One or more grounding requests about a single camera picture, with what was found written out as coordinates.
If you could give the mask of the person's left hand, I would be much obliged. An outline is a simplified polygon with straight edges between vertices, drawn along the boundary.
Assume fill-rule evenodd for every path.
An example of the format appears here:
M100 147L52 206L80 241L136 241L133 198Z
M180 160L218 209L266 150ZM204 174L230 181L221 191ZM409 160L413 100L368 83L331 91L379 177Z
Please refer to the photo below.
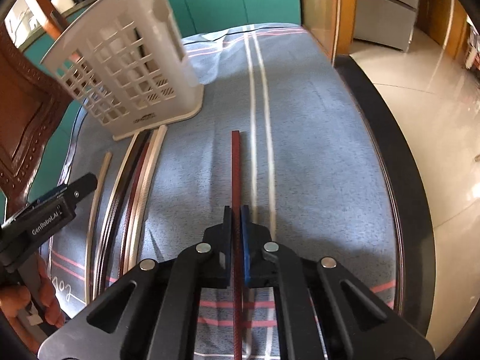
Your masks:
M56 328L64 325L64 313L61 311L58 299L55 296L55 287L47 275L47 265L42 257L36 254L38 275L41 277L41 286L39 288L39 297L45 307L45 320ZM36 353L40 343L34 336L22 325L18 318L20 310L30 304L31 293L24 285L11 285L1 289L1 311L7 318L10 326L16 332L19 339L33 353Z

